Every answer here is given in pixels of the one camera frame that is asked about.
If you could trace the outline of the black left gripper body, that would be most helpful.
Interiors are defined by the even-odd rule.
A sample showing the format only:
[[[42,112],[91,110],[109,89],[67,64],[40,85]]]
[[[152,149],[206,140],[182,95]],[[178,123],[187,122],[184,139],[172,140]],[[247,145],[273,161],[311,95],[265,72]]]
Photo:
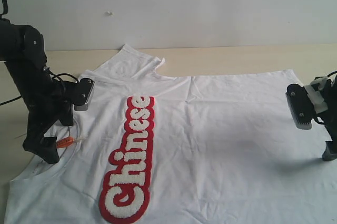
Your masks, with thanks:
[[[72,105],[74,82],[38,79],[29,90],[26,138],[41,138],[59,120],[62,107]]]

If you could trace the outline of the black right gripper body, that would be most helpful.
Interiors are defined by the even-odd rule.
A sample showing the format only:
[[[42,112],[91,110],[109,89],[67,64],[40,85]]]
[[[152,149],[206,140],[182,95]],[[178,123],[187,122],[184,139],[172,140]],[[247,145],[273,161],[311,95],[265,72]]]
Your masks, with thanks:
[[[329,98],[325,102],[328,109],[322,113],[322,120],[332,139],[333,145],[336,145],[336,100]]]

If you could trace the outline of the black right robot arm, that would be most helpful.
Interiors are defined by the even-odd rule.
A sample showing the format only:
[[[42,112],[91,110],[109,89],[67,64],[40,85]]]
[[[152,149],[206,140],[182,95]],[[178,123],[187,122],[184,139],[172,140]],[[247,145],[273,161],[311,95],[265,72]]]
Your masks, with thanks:
[[[325,101],[328,105],[328,110],[322,119],[331,141],[326,141],[322,159],[324,161],[333,161],[336,159],[336,77],[333,81],[330,81],[330,87],[325,92]]]

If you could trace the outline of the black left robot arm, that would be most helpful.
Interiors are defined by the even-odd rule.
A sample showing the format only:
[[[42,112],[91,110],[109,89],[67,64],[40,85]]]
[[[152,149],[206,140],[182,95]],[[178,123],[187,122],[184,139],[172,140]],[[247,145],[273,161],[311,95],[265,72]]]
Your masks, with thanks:
[[[47,66],[42,34],[30,25],[15,25],[4,18],[7,0],[1,0],[1,61],[28,109],[25,151],[56,164],[60,157],[56,137],[45,133],[56,121],[71,125],[71,102],[65,82]]]

